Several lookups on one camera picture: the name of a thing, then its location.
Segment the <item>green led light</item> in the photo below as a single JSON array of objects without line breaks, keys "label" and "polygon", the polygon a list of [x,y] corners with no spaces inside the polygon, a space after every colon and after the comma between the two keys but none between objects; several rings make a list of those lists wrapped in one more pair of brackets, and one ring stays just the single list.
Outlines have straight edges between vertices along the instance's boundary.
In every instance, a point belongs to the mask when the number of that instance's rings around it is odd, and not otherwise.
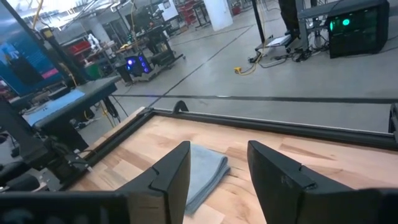
[{"label": "green led light", "polygon": [[348,26],[348,24],[349,24],[349,19],[343,20],[343,25],[344,25],[344,26]]}]

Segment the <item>white pillar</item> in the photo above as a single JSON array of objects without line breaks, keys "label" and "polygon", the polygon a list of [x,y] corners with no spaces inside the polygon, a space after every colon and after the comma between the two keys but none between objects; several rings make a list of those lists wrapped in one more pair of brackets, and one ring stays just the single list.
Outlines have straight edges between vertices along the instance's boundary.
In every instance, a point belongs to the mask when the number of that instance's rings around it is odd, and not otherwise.
[{"label": "white pillar", "polygon": [[227,0],[204,0],[214,31],[232,25],[233,20]]}]

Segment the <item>ceiling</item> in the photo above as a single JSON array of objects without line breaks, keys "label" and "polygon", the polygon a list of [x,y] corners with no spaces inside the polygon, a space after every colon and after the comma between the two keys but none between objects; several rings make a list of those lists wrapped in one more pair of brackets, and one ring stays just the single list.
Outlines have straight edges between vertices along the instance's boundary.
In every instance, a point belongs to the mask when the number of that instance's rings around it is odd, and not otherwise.
[{"label": "ceiling", "polygon": [[[32,24],[40,0],[7,1],[26,23]],[[115,4],[120,4],[120,0],[44,0],[40,18],[50,27],[61,29],[81,17],[94,16],[96,11],[103,11]]]}]

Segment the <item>monitor screen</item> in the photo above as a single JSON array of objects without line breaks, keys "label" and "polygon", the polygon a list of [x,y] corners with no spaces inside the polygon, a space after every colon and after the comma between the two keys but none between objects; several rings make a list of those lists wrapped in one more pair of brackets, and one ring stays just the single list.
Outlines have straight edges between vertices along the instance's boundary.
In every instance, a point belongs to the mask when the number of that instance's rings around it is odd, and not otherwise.
[{"label": "monitor screen", "polygon": [[53,62],[4,4],[0,4],[0,77],[20,96],[62,79]]}]

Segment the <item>yellow cable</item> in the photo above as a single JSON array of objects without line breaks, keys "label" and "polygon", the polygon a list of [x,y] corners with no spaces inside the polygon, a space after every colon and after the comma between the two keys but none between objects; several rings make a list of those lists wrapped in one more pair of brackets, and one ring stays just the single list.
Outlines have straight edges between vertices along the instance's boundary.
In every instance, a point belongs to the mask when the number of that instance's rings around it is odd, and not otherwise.
[{"label": "yellow cable", "polygon": [[[72,72],[70,72],[70,71],[69,71],[69,74],[72,77],[72,80],[73,80],[73,83],[75,84],[75,87],[77,87],[77,82],[75,80],[75,76],[73,76]],[[102,109],[103,115],[105,115],[107,117],[107,119],[109,120],[109,122],[111,123],[111,126],[113,128],[114,126],[113,126],[113,123],[112,123],[111,119],[108,117],[108,112],[106,110],[104,110],[104,108],[102,107],[101,102],[100,102],[100,105],[101,105],[101,109]],[[86,111],[84,111],[84,115],[85,115],[86,120],[89,121],[90,119],[88,118],[88,116],[86,114]]]},{"label": "yellow cable", "polygon": [[[260,22],[262,22],[262,31],[264,33],[264,37],[266,37],[266,21],[264,19],[264,15],[262,14],[263,12],[263,8],[260,7],[260,14],[261,14],[261,19]],[[260,62],[262,55],[264,54],[264,50],[266,48],[266,40],[264,41],[264,43],[262,44],[262,50],[261,50],[261,54],[258,56],[257,60],[254,62],[254,65],[249,69],[249,71],[241,73],[240,68],[235,68],[235,72],[239,75],[250,75],[252,74],[254,71],[256,71],[257,68],[257,64]]]},{"label": "yellow cable", "polygon": [[36,23],[37,23],[37,19],[39,18],[40,10],[42,10],[43,2],[44,2],[44,0],[40,0],[39,7],[36,10],[36,15],[33,18],[32,29],[35,29],[35,27],[36,27]]},{"label": "yellow cable", "polygon": [[108,117],[107,111],[104,109],[104,106],[102,105],[101,102],[99,103],[99,105],[101,106],[103,115],[106,116],[106,118],[108,119],[108,121],[111,123],[112,128],[114,128],[114,125],[113,125],[113,123],[112,123],[112,121],[111,121],[111,118]]},{"label": "yellow cable", "polygon": [[134,4],[135,4],[135,1],[132,2],[131,11],[130,11],[131,30],[132,30],[132,38],[134,39],[135,44],[137,44],[136,29],[135,29],[135,25],[134,25],[134,18],[132,16],[132,12],[133,12],[133,9],[134,9]]}]

